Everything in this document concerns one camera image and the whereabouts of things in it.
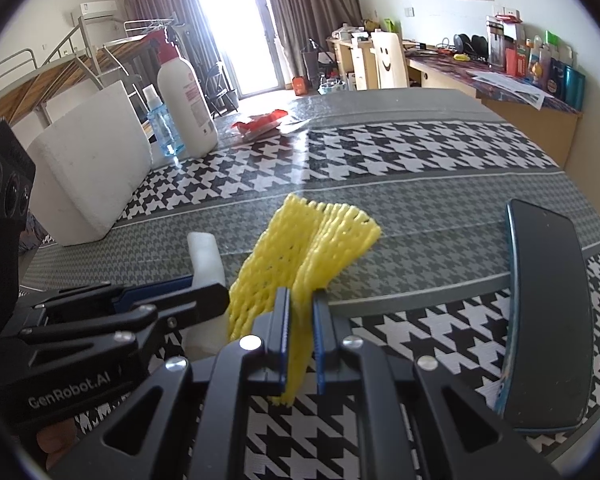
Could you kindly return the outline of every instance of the white air conditioner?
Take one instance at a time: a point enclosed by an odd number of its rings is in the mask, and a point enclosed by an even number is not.
[[[74,19],[74,25],[78,24],[78,18],[82,17],[89,22],[96,22],[112,18],[118,10],[118,5],[114,1],[110,2],[87,2],[80,4],[78,9],[71,13]]]

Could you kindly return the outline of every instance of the smiley face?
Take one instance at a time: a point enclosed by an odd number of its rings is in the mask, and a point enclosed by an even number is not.
[[[391,72],[391,57],[389,57],[389,49],[380,48],[380,61],[387,72]]]

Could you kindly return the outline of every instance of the red pump head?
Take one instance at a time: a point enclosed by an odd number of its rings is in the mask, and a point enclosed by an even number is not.
[[[158,30],[154,30],[153,32],[147,34],[144,39],[147,40],[155,50],[157,50],[158,61],[160,61],[160,64],[165,64],[171,59],[180,57],[178,48],[173,43],[168,41],[166,29],[160,28]]]

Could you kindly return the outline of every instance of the bed frame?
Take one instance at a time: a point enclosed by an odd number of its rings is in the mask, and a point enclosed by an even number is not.
[[[41,119],[49,126],[51,117],[46,112],[46,102],[85,79],[90,79],[98,89],[104,87],[102,78],[107,74],[122,71],[125,88],[132,91],[129,98],[138,100],[144,111],[146,103],[136,83],[138,76],[129,75],[123,63],[138,56],[146,47],[142,38],[152,30],[166,28],[177,23],[174,14],[168,19],[132,20],[123,23],[126,38],[109,41],[102,46],[94,45],[90,40],[88,23],[83,17],[64,39],[51,51],[41,66],[38,66],[33,51],[24,48],[0,61],[0,68],[15,58],[23,59],[15,66],[0,74],[0,80],[21,66],[32,64],[33,70],[18,78],[0,90],[0,118],[14,125],[32,111],[37,111]],[[84,49],[74,47],[75,34],[80,33]]]

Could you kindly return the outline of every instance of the houndstooth pattern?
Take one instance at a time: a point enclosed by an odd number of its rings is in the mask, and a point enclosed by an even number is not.
[[[308,181],[554,162],[507,123],[410,121],[277,135],[152,171],[120,220]]]
[[[594,377],[586,418],[600,407],[600,253],[587,260],[594,310]],[[506,347],[510,294],[507,289],[406,312],[356,317],[352,331],[412,360],[433,355],[493,406],[500,386]],[[154,366],[183,354],[182,339],[168,336]],[[313,365],[293,406],[273,406],[251,397],[244,477],[321,479],[360,477],[356,413],[352,397],[318,396]],[[101,406],[76,418],[89,431],[110,412]],[[548,454],[569,433],[527,437],[537,452]]]

